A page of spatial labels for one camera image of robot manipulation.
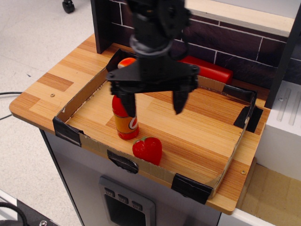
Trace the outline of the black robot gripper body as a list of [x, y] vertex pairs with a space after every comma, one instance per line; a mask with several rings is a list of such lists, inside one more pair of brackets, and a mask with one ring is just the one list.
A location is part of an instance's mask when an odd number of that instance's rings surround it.
[[[118, 63], [127, 57], [136, 61], [118, 69]], [[119, 49], [107, 64], [107, 70], [111, 92], [118, 95], [180, 90], [190, 93], [198, 86], [200, 68], [168, 56], [144, 58]]]

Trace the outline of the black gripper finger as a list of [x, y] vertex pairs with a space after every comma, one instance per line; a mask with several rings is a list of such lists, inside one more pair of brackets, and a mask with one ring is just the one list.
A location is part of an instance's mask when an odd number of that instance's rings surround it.
[[121, 103], [130, 117], [136, 116], [136, 105], [135, 105], [135, 95], [134, 94], [118, 94]]
[[187, 102], [189, 92], [187, 90], [173, 91], [173, 104], [176, 114], [180, 114]]

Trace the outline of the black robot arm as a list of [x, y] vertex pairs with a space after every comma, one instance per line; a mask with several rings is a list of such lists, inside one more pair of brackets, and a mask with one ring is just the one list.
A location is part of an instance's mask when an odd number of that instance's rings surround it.
[[135, 94], [172, 91], [173, 105], [181, 113], [188, 95], [198, 87], [198, 66], [171, 56], [173, 40], [189, 25], [190, 11], [183, 0], [129, 0], [134, 34], [130, 46], [137, 55], [129, 66], [107, 74], [111, 93], [120, 98], [126, 113], [136, 115]]

